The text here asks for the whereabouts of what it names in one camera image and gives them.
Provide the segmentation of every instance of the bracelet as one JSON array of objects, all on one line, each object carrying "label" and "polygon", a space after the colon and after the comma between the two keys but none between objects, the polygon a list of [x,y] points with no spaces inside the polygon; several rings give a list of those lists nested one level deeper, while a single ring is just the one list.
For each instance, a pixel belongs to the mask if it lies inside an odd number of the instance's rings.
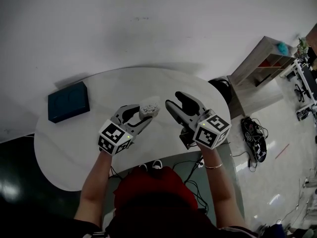
[{"label": "bracelet", "polygon": [[207,167],[207,166],[205,165],[205,168],[207,168],[207,169],[217,169],[217,168],[220,168],[220,167],[222,166],[222,164],[223,164],[223,163],[221,163],[221,164],[219,164],[218,166],[215,166],[215,167]]}]

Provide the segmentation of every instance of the dark blue box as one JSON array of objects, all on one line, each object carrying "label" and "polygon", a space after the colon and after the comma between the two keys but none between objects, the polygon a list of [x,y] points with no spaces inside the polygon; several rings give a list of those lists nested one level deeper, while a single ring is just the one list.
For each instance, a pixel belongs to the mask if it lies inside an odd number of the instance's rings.
[{"label": "dark blue box", "polygon": [[87,87],[83,82],[49,95],[49,120],[57,123],[90,111]]}]

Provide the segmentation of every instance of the oval table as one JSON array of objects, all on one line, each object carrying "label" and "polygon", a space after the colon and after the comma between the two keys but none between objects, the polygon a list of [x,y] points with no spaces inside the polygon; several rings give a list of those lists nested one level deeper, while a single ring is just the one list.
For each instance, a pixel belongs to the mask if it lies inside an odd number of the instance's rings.
[{"label": "oval table", "polygon": [[212,85],[178,71],[124,68],[96,74],[83,82],[88,88],[90,111],[53,123],[48,120],[46,108],[35,131],[38,164],[45,177],[63,190],[82,189],[100,152],[98,131],[121,106],[159,96],[161,110],[129,149],[113,157],[112,166],[117,173],[155,159],[198,150],[197,146],[186,149],[179,139],[182,126],[165,108],[167,99],[178,103],[176,91],[196,97],[206,108],[212,108],[230,122],[228,106]]}]

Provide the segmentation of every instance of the white wall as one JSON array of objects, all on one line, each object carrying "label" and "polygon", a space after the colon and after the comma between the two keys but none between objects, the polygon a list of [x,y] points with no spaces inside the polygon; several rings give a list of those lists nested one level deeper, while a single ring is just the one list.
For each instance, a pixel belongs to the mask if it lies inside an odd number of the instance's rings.
[{"label": "white wall", "polygon": [[317,0],[0,0],[0,142],[32,133],[72,80],[135,65],[209,80],[316,22]]}]

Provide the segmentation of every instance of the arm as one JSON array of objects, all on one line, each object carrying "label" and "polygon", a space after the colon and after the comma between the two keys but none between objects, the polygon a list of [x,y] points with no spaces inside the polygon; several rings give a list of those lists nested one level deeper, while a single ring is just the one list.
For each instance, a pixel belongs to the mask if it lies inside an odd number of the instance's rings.
[{"label": "arm", "polygon": [[86,178],[80,194],[80,202],[74,219],[87,221],[101,227],[103,202],[106,194],[112,156],[101,151]]},{"label": "arm", "polygon": [[[216,149],[211,150],[200,144],[198,146],[202,151],[207,167],[215,167],[222,163]],[[206,171],[217,219],[217,227],[240,226],[246,228],[246,223],[236,202],[234,187],[224,166],[217,169],[206,169]]]}]

